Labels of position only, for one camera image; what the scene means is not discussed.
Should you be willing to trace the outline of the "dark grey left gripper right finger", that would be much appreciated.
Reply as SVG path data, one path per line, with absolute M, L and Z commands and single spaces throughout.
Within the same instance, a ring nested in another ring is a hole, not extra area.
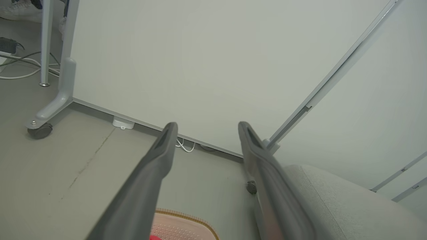
M 249 123 L 238 124 L 244 167 L 255 183 L 262 240 L 315 240 L 316 227 L 297 190 Z

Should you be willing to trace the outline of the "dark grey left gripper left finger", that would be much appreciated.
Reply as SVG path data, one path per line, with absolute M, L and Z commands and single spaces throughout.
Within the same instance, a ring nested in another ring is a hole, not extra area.
M 106 208 L 88 240 L 148 240 L 162 180 L 172 168 L 177 123 L 168 123 Z

